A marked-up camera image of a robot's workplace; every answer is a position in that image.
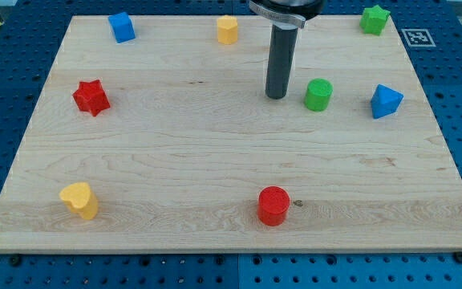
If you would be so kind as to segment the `robot arm flange with clamp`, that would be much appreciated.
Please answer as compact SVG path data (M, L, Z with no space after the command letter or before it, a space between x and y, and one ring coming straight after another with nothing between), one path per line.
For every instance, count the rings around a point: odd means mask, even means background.
M326 0L249 0L255 14L282 28L302 29L306 22L318 16Z

